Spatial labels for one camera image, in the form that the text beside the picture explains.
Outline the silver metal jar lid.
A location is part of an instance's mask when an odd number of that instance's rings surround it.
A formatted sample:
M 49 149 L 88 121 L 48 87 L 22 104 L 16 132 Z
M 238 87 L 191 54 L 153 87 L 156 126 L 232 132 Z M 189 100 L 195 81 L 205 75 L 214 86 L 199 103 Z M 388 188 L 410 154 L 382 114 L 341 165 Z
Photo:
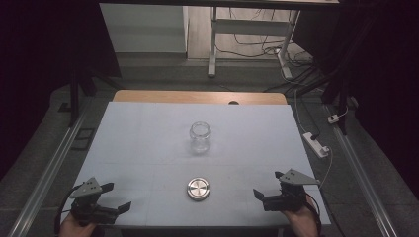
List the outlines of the silver metal jar lid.
M 187 185 L 187 195 L 193 201 L 202 201 L 210 195 L 210 183 L 201 177 L 192 179 Z

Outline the wooden table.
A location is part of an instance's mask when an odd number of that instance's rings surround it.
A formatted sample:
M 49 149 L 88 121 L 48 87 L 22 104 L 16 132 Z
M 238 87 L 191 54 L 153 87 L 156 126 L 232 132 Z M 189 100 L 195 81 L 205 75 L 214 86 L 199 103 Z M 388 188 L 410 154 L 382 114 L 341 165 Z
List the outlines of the wooden table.
M 119 90 L 114 102 L 222 105 L 286 105 L 281 93 Z

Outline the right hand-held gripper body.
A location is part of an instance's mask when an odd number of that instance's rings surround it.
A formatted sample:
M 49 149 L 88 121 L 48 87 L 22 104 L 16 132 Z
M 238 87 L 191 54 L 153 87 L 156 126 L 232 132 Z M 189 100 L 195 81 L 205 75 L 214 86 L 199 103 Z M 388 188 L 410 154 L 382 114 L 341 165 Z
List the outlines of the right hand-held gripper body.
M 263 204 L 265 211 L 299 211 L 306 202 L 304 185 L 319 185 L 320 182 L 295 169 L 289 169 L 282 176 L 279 202 Z

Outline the white cabinet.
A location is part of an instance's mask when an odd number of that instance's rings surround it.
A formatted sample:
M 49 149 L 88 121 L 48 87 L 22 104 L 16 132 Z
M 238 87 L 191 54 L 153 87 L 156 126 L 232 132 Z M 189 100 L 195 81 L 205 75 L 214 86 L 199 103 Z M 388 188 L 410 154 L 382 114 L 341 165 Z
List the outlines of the white cabinet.
M 187 7 L 101 3 L 100 8 L 115 52 L 187 52 Z

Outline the person's right hand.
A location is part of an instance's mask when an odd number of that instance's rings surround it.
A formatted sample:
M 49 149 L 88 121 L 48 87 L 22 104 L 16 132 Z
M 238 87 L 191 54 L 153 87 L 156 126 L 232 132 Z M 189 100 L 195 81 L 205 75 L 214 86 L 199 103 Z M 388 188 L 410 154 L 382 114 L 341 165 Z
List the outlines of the person's right hand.
M 299 211 L 283 211 L 289 226 L 283 230 L 283 237 L 319 237 L 316 215 L 312 212 L 314 205 L 310 197 L 306 197 L 310 208 L 303 206 Z

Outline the white desk frame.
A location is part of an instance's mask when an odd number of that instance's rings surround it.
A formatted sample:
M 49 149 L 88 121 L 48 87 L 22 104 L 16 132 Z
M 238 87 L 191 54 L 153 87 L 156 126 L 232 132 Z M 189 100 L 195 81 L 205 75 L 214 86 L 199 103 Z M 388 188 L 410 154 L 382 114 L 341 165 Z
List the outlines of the white desk frame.
M 283 76 L 292 79 L 292 73 L 286 61 L 286 53 L 291 42 L 293 31 L 298 18 L 298 10 L 290 10 L 290 18 L 285 22 L 276 21 L 257 21 L 257 20 L 237 20 L 223 19 L 217 16 L 217 8 L 210 8 L 210 49 L 208 77 L 215 76 L 216 69 L 216 36 L 220 34 L 228 35 L 255 35 L 255 36 L 276 36 L 283 37 L 284 42 L 279 49 L 274 50 L 274 55 L 278 58 Z

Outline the clear glass jar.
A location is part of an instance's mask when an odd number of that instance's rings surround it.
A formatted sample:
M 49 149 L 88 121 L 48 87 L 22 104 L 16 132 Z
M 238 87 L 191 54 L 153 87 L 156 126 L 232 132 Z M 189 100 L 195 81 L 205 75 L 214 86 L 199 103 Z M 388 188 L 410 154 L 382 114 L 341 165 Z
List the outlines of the clear glass jar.
M 191 125 L 191 149 L 196 154 L 206 153 L 210 149 L 210 126 L 204 121 L 197 121 Z

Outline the white power strip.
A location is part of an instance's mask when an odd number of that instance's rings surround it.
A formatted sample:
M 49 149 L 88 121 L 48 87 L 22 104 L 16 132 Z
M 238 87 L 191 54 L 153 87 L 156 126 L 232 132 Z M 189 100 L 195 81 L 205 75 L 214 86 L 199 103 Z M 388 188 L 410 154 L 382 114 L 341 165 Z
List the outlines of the white power strip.
M 330 149 L 327 146 L 321 145 L 316 135 L 313 135 L 311 132 L 306 132 L 302 137 L 318 158 L 325 158 L 329 155 Z

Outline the person's left hand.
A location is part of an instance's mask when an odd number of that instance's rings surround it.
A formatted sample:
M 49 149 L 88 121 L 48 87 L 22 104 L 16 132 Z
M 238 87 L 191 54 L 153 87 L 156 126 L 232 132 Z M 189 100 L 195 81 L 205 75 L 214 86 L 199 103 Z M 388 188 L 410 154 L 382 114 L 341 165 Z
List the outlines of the person's left hand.
M 91 237 L 95 228 L 95 223 L 80 226 L 78 220 L 69 213 L 60 224 L 58 237 Z

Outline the aluminium floor rail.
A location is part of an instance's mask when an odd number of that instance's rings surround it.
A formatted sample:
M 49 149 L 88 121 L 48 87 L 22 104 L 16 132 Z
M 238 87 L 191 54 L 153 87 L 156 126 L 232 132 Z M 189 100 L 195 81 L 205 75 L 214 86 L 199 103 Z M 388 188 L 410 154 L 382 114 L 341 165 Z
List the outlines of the aluminium floor rail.
M 58 148 L 53 153 L 52 158 L 49 160 L 7 237 L 27 236 L 58 171 L 70 150 L 71 144 L 86 117 L 87 110 L 91 107 L 92 101 L 92 97 L 87 97 L 83 100 L 79 117 L 75 120 L 74 124 L 66 130 Z
M 386 211 L 376 189 L 369 179 L 367 171 L 363 167 L 359 155 L 347 135 L 344 135 L 341 128 L 333 123 L 330 124 L 340 147 L 351 167 L 354 177 L 360 186 L 363 196 L 372 212 L 382 237 L 399 237 L 398 232 Z

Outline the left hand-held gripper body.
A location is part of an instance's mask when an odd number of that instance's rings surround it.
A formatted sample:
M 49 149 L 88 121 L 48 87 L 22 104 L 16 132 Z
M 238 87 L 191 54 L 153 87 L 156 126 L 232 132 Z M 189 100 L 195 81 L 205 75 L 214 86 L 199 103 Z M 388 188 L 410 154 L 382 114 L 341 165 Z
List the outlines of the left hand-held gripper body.
M 82 226 L 86 226 L 89 223 L 114 224 L 116 222 L 118 215 L 109 214 L 109 207 L 103 207 L 97 204 L 102 194 L 101 186 L 92 177 L 77 188 L 70 196 L 73 198 L 70 213 Z

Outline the white table mat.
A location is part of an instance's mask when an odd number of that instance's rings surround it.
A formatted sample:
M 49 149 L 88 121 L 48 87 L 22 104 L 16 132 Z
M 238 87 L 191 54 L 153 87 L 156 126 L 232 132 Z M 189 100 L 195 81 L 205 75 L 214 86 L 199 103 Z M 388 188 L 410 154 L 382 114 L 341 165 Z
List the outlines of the white table mat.
M 210 149 L 191 149 L 190 128 L 211 129 Z M 313 174 L 288 105 L 108 104 L 76 181 L 94 177 L 114 189 L 102 206 L 131 202 L 120 228 L 278 227 L 279 212 L 265 211 L 253 190 L 278 193 L 275 172 Z M 205 178 L 209 196 L 193 201 L 188 183 Z

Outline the black metal stand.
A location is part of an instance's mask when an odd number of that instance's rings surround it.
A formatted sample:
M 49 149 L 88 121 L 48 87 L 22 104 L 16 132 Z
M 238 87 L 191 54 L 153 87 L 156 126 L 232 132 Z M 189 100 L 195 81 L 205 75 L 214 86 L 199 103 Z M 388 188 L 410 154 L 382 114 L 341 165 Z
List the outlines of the black metal stand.
M 332 104 L 335 99 L 338 99 L 338 121 L 337 125 L 341 132 L 346 135 L 346 113 L 347 113 L 347 98 L 349 92 L 349 78 L 346 75 L 346 68 L 337 66 L 329 75 L 329 84 L 321 96 L 323 104 Z
M 82 90 L 88 97 L 96 95 L 97 88 L 93 82 L 94 78 L 98 78 L 116 90 L 124 88 L 109 75 L 92 66 L 71 66 L 62 73 L 62 77 L 70 88 L 70 103 L 65 109 L 66 112 L 70 112 L 69 127 L 72 127 L 80 117 L 79 90 Z

